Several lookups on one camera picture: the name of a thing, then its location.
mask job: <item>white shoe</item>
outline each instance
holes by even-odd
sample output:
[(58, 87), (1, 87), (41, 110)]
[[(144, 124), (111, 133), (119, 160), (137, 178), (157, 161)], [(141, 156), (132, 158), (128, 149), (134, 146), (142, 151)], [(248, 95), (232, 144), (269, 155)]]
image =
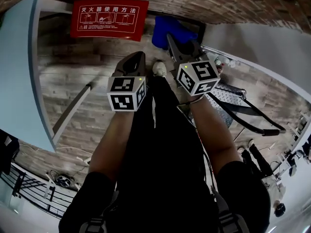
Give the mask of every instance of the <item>white shoe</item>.
[(238, 153), (243, 153), (243, 152), (244, 152), (244, 150), (245, 150), (245, 148), (244, 148), (244, 147), (239, 147), (239, 148), (238, 148)]
[(162, 61), (155, 62), (152, 72), (155, 76), (166, 77), (167, 71), (165, 64)]
[(253, 144), (255, 144), (255, 141), (254, 141), (254, 139), (251, 139), (251, 140), (248, 142), (248, 148), (250, 148)]

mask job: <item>metal railing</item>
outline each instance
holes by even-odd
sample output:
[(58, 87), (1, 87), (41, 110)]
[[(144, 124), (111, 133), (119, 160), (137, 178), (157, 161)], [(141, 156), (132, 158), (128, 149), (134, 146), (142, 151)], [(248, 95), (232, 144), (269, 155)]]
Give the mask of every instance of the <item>metal railing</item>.
[(0, 178), (13, 189), (12, 195), (20, 195), (28, 202), (46, 213), (61, 218), (71, 204), (76, 192), (59, 187), (51, 181), (30, 175), (18, 165), (11, 165), (9, 175), (0, 174)]

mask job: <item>blue cloth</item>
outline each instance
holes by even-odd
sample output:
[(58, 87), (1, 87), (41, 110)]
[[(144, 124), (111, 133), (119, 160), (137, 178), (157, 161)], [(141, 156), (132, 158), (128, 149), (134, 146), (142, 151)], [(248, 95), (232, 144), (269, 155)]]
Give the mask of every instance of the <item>blue cloth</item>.
[(180, 43), (186, 43), (189, 40), (196, 39), (197, 33), (194, 33), (180, 24), (174, 17), (158, 16), (155, 18), (155, 29), (152, 36), (152, 43), (161, 49), (168, 49), (167, 34), (170, 33)]

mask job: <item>black railing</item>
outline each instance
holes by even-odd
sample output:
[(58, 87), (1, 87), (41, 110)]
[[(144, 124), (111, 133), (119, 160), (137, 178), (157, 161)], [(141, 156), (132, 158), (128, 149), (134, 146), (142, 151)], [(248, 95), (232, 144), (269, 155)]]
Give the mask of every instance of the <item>black railing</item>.
[(61, 218), (74, 197), (57, 191), (53, 185), (43, 183), (15, 166), (11, 166), (9, 175), (0, 174), (0, 178), (13, 189), (12, 195), (20, 195), (34, 206)]

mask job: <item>fire extinguisher instruction sign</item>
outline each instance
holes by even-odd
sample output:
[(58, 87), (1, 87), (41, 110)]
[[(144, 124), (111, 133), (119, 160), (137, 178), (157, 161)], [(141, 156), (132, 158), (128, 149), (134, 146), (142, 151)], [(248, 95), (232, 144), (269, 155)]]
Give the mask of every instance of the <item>fire extinguisher instruction sign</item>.
[(140, 41), (148, 9), (140, 0), (81, 0), (74, 3), (72, 37), (116, 37)]

